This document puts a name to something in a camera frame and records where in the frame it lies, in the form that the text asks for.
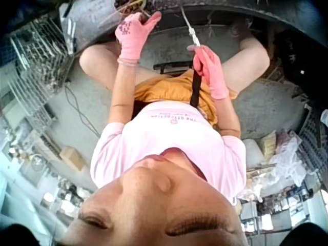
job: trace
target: pink t-shirt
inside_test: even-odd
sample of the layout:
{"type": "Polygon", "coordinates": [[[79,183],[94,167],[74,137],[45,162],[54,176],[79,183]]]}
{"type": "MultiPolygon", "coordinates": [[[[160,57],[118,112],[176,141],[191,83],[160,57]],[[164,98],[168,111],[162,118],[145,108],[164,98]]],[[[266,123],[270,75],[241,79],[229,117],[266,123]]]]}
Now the pink t-shirt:
{"type": "Polygon", "coordinates": [[[221,137],[192,106],[177,101],[147,105],[126,125],[108,124],[94,150],[91,177],[98,187],[118,178],[147,155],[179,148],[228,200],[246,182],[246,150],[234,136],[221,137]]]}

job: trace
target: eyelash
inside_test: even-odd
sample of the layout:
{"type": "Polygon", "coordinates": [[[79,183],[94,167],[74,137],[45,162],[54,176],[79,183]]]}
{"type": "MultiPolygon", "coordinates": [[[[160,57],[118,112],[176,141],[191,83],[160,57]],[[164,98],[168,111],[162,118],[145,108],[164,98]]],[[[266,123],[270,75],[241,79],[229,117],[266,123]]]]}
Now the eyelash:
{"type": "Polygon", "coordinates": [[[221,222],[213,217],[195,217],[167,230],[166,234],[168,236],[176,237],[197,231],[215,230],[218,229],[220,224],[221,222]]]}
{"type": "Polygon", "coordinates": [[[107,226],[98,218],[93,216],[84,216],[83,214],[79,214],[78,218],[82,220],[84,223],[87,223],[93,227],[97,227],[99,229],[107,229],[107,226]]]}

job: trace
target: leg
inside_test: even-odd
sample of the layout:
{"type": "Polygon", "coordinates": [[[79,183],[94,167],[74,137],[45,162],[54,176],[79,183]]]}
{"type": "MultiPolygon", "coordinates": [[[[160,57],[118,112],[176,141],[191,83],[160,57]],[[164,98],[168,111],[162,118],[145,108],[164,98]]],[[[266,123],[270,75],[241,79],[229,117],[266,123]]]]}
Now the leg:
{"type": "Polygon", "coordinates": [[[227,87],[241,92],[258,79],[269,67],[270,59],[262,44],[246,25],[238,25],[240,52],[222,64],[227,87]]]}
{"type": "MultiPolygon", "coordinates": [[[[116,72],[118,68],[117,58],[120,54],[120,47],[116,42],[109,42],[101,45],[88,47],[80,57],[80,65],[83,71],[96,82],[113,90],[116,72]]],[[[149,79],[157,77],[155,71],[139,67],[136,78],[136,85],[149,79]]]]}

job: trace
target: orange shorts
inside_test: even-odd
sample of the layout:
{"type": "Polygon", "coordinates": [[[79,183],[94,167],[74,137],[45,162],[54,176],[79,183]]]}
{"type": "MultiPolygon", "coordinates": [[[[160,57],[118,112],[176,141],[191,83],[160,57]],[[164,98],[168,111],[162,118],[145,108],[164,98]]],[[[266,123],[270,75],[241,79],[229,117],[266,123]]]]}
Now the orange shorts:
{"type": "MultiPolygon", "coordinates": [[[[135,88],[135,100],[152,102],[157,100],[172,100],[189,102],[192,94],[194,70],[189,69],[178,77],[159,75],[147,79],[135,88]]],[[[230,90],[230,98],[235,99],[238,93],[230,90]]],[[[208,122],[213,126],[217,123],[217,115],[210,95],[210,89],[201,83],[199,92],[199,108],[206,114],[208,122]]]]}

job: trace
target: hand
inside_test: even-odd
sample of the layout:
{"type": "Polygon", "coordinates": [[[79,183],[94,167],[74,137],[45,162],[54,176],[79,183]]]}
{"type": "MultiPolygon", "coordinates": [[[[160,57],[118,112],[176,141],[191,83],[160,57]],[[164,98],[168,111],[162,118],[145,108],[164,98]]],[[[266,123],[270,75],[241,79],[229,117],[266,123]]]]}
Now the hand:
{"type": "Polygon", "coordinates": [[[142,13],[131,14],[117,27],[115,35],[122,45],[121,59],[140,59],[142,48],[149,33],[161,19],[160,12],[154,13],[149,20],[141,24],[142,13]]]}
{"type": "Polygon", "coordinates": [[[211,97],[214,99],[224,99],[229,96],[229,90],[224,81],[220,58],[207,46],[188,46],[188,50],[195,51],[194,69],[205,78],[209,85],[211,97]]]}

